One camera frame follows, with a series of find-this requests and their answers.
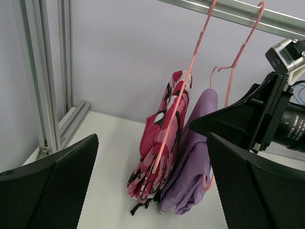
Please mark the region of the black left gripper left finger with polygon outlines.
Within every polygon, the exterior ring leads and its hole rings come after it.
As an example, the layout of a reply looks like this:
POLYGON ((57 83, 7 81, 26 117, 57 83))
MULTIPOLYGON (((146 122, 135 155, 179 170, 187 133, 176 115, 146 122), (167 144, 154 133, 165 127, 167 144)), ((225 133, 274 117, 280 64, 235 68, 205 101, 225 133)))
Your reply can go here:
POLYGON ((0 175, 2 229, 75 229, 97 156, 92 134, 0 175))

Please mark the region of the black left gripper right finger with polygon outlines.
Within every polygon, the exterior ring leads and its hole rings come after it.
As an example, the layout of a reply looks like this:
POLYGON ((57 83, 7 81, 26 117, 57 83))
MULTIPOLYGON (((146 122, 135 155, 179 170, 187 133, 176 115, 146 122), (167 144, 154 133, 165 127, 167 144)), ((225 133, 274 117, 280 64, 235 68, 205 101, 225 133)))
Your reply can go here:
POLYGON ((216 134, 208 153, 230 229, 303 229, 305 173, 239 148, 216 134))

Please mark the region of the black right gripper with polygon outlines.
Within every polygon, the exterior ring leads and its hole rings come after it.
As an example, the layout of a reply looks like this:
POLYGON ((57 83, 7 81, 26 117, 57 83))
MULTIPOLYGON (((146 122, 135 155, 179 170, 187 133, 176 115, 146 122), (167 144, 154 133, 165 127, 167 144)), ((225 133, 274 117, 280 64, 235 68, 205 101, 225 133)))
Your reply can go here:
POLYGON ((305 81, 296 81, 279 95, 268 96, 271 107, 265 114, 262 91, 262 86, 253 84, 239 101, 196 118, 189 128, 206 137, 214 133, 242 149, 252 148, 255 153, 266 150, 271 142, 303 153, 305 81))

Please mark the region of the pink wire hanger lilac trousers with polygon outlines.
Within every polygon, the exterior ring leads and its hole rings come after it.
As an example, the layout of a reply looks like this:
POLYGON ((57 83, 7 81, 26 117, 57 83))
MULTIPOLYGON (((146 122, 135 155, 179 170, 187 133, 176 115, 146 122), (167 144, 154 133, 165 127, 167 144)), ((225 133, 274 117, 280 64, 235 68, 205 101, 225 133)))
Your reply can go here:
MULTIPOLYGON (((208 16, 207 16, 207 19, 206 19, 206 22, 205 22, 205 25, 204 25, 204 28, 203 28, 203 32, 205 32, 205 30, 206 30, 206 27, 207 27, 207 25, 209 23, 209 20, 210 20, 210 17, 212 15, 212 12, 214 10, 214 7, 216 5, 216 2, 217 2, 216 0, 213 0, 212 5, 209 8, 208 16)), ((208 92, 208 95, 212 95, 212 94, 216 95, 216 92, 214 90, 212 90, 212 80, 213 80, 213 73, 214 73, 214 71, 217 70, 219 72, 222 69, 231 69, 230 78, 229 78, 229 82, 228 82, 228 86, 227 86, 227 92, 226 92, 224 107, 227 107, 227 105, 228 105, 228 100, 229 100, 229 95, 230 95, 231 84, 232 84, 232 80, 233 80, 233 75, 234 75, 235 67, 236 67, 236 65, 237 65, 237 63, 238 63, 238 61, 240 59, 240 56, 242 55, 242 53, 243 53, 247 43, 249 42, 253 32, 255 31, 255 29, 256 29, 260 19, 262 18, 262 15, 263 15, 263 12, 264 12, 264 9, 265 9, 265 2, 262 1, 257 6, 260 7, 259 15, 258 15, 258 17, 256 19, 256 22, 255 22, 254 26, 252 27, 252 29, 250 31, 248 37, 246 38, 245 42, 242 44, 242 46, 241 46, 241 48, 240 48, 236 58, 234 59, 232 65, 231 66, 227 66, 227 67, 217 67, 217 66, 215 66, 214 69, 212 70, 212 73, 211 73, 211 76, 210 76, 210 88, 208 90, 206 90, 206 91, 208 92)), ((212 111, 212 112, 215 111, 214 108, 216 108, 216 106, 212 102, 208 102, 207 103, 207 108, 208 108, 207 111, 212 111)), ((209 172, 207 172, 208 171, 207 170, 207 171, 205 171, 203 173, 203 191, 204 192, 208 191, 212 187, 212 185, 214 183, 214 178, 215 177, 214 177, 214 174, 213 174, 212 178, 210 178, 210 175, 209 175, 210 170, 211 170, 211 164, 209 164, 209 172), (206 184, 207 178, 210 178, 208 185, 206 184)))

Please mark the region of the pink wire hanger camouflage trousers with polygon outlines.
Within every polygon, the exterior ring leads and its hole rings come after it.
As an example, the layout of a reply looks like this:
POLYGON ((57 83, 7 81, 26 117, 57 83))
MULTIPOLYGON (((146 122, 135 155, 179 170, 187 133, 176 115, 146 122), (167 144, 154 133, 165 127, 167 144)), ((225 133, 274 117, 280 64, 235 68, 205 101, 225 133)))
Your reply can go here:
POLYGON ((206 21, 205 21, 204 27, 203 27, 203 29, 202 29, 202 31, 201 31, 201 33, 200 33, 200 35, 199 35, 199 38, 198 38, 198 40, 197 40, 196 47, 195 47, 195 50, 194 50, 194 52, 193 52, 192 60, 191 60, 190 65, 189 65, 189 67, 188 67, 187 73, 186 73, 186 75, 185 75, 185 79, 184 79, 184 81, 183 81, 183 84, 182 84, 180 93, 179 93, 179 95, 178 95, 178 97, 177 97, 177 101, 176 101, 176 104, 175 104, 175 106, 174 106, 174 110, 173 110, 173 113, 172 113, 172 115, 171 115, 170 121, 169 121, 169 123, 168 123, 168 126, 167 126, 167 129, 166 129, 164 138, 163 138, 163 142, 162 142, 160 151, 159 151, 159 153, 158 153, 158 155, 157 155, 156 161, 155 161, 154 166, 153 166, 153 169, 152 169, 152 174, 155 174, 155 172, 156 172, 156 170, 157 170, 157 167, 158 167, 158 165, 159 165, 159 162, 160 162, 160 160, 161 160, 161 157, 162 157, 162 154, 163 154, 163 150, 164 150, 164 148, 165 148, 165 144, 166 144, 166 141, 167 141, 169 132, 170 132, 170 127, 171 127, 171 125, 172 125, 172 123, 173 123, 173 120, 174 120, 176 111, 177 111, 177 109, 178 109, 180 100, 181 100, 181 98, 182 98, 182 95, 183 95, 183 92, 184 92, 186 83, 187 83, 187 81, 188 81, 189 74, 190 74, 191 69, 192 69, 192 67, 193 67, 195 58, 196 58, 197 53, 198 53, 198 51, 199 51, 200 44, 201 44, 201 42, 202 42, 202 39, 203 39, 205 30, 206 30, 206 28, 207 28, 207 26, 208 26, 210 17, 212 16, 213 10, 214 10, 215 5, 216 5, 216 2, 217 2, 217 0, 213 0, 213 1, 212 1, 212 4, 211 4, 211 6, 210 6, 210 8, 209 8, 209 10, 208 10, 207 19, 206 19, 206 21))

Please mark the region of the aluminium hanging rail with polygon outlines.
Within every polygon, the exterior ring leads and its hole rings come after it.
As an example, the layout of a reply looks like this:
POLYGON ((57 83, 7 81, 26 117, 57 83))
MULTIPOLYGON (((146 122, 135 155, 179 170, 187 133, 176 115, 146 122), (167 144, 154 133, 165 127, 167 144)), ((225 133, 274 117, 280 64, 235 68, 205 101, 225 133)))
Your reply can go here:
MULTIPOLYGON (((207 14, 212 5, 211 0, 163 0, 162 2, 203 14, 207 14)), ((259 10, 259 6, 238 0, 218 0, 212 16, 250 27, 255 23, 259 10)), ((280 37, 305 39, 305 21, 303 19, 273 10, 264 10, 257 29, 280 37)))

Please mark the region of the left aluminium frame struts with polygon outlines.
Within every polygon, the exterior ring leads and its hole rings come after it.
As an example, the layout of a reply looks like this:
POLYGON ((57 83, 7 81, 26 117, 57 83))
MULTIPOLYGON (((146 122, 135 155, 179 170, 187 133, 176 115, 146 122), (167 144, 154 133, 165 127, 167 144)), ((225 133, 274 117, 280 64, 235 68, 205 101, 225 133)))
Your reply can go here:
POLYGON ((61 121, 56 107, 47 2, 12 1, 39 140, 28 163, 67 147, 92 107, 86 100, 72 106, 70 1, 59 0, 57 4, 64 111, 61 121))

